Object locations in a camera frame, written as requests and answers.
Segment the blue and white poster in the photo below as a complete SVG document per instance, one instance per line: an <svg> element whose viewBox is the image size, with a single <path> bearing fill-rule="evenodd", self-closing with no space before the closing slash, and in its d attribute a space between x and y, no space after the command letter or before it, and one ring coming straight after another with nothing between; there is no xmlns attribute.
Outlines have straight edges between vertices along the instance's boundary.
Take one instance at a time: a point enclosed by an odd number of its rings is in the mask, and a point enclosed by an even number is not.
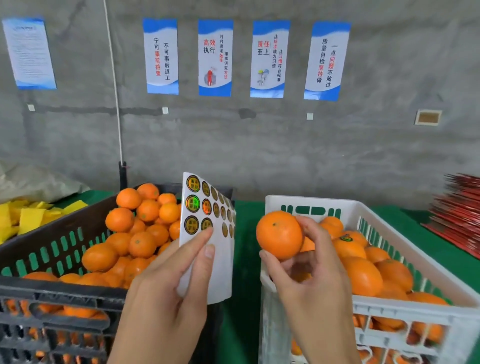
<svg viewBox="0 0 480 364"><path fill-rule="evenodd" d="M283 98L289 20L253 22L250 97Z"/></svg>
<svg viewBox="0 0 480 364"><path fill-rule="evenodd" d="M304 99L338 100L349 33L348 23L316 22L313 25Z"/></svg>
<svg viewBox="0 0 480 364"><path fill-rule="evenodd" d="M176 19L144 19L145 70L149 94L179 94Z"/></svg>
<svg viewBox="0 0 480 364"><path fill-rule="evenodd" d="M233 20L198 21L198 94L232 95Z"/></svg>
<svg viewBox="0 0 480 364"><path fill-rule="evenodd" d="M55 90L45 22L38 18L3 19L13 76L21 90Z"/></svg>

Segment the wall outlet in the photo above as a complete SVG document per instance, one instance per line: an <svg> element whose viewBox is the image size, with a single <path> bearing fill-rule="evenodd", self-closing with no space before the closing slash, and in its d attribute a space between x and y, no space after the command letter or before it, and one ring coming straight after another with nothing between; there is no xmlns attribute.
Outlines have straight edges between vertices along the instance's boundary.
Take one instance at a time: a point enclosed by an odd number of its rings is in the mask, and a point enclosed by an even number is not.
<svg viewBox="0 0 480 364"><path fill-rule="evenodd" d="M441 116L441 110L420 109L415 117L415 125L438 126Z"/></svg>

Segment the gray wall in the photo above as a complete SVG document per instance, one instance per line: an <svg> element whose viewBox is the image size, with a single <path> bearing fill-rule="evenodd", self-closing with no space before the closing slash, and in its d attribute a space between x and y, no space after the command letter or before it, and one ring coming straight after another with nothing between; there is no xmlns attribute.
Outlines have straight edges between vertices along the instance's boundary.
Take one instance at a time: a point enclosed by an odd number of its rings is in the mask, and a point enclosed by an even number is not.
<svg viewBox="0 0 480 364"><path fill-rule="evenodd" d="M130 183L193 171L237 197L299 194L426 207L443 174L480 174L480 1L108 1ZM4 0L41 15L57 91L18 91L0 36L0 157L118 188L118 134L100 0ZM146 93L142 17L178 19L180 96ZM231 98L199 97L197 19L233 18ZM252 21L290 19L284 99L249 98ZM352 22L340 100L303 100L312 24ZM33 103L36 112L26 109ZM161 107L170 108L161 115ZM414 126L418 108L441 126ZM253 118L242 119L241 109ZM313 112L314 120L306 121Z"/></svg>

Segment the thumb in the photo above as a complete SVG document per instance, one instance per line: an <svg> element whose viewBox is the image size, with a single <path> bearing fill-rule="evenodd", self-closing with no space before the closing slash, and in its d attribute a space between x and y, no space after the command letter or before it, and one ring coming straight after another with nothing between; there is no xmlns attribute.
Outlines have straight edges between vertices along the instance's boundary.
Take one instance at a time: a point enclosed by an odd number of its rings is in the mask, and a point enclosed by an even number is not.
<svg viewBox="0 0 480 364"><path fill-rule="evenodd" d="M198 252L193 262L187 293L180 308L182 316L186 315L189 320L203 319L203 316L206 320L208 283L212 276L214 256L215 246L208 244Z"/></svg>
<svg viewBox="0 0 480 364"><path fill-rule="evenodd" d="M275 283L276 290L280 298L284 297L286 291L292 287L296 282L290 278L287 272L283 269L278 259L266 250L260 251L260 258L267 266L268 274Z"/></svg>

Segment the hand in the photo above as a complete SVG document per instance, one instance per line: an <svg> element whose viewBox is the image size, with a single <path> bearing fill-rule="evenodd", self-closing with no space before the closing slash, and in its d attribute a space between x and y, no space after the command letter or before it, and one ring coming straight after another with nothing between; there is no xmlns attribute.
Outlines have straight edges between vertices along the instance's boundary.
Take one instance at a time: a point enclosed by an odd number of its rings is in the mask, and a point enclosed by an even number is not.
<svg viewBox="0 0 480 364"><path fill-rule="evenodd" d="M180 248L178 240L136 277L125 299L109 364L187 364L207 318L208 282L215 246L206 245L213 229ZM180 278L195 260L185 298Z"/></svg>
<svg viewBox="0 0 480 364"><path fill-rule="evenodd" d="M359 364L352 324L352 290L328 232L314 220L297 216L315 250L280 263L260 252L283 303L293 337L309 364ZM312 274L302 283L289 274L297 269Z"/></svg>

